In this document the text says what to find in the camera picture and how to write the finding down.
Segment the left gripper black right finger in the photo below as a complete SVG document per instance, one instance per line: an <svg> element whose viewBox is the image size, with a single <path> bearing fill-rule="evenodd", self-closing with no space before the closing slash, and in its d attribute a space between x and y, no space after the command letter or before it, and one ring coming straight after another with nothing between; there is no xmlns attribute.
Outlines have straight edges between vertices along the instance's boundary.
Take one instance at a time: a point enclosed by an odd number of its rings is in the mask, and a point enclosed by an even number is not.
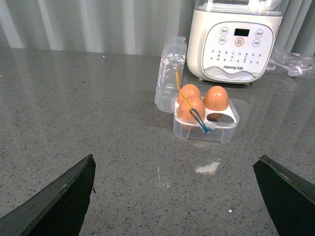
<svg viewBox="0 0 315 236"><path fill-rule="evenodd" d="M281 236L315 234L315 186L263 155L253 165L269 215Z"/></svg>

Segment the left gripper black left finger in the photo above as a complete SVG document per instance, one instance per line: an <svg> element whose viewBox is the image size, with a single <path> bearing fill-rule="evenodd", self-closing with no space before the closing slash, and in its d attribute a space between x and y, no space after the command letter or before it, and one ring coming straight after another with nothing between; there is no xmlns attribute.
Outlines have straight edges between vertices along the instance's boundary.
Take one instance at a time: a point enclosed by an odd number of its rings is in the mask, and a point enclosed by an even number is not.
<svg viewBox="0 0 315 236"><path fill-rule="evenodd" d="M77 236L93 191L96 164L89 154L0 219L2 236Z"/></svg>

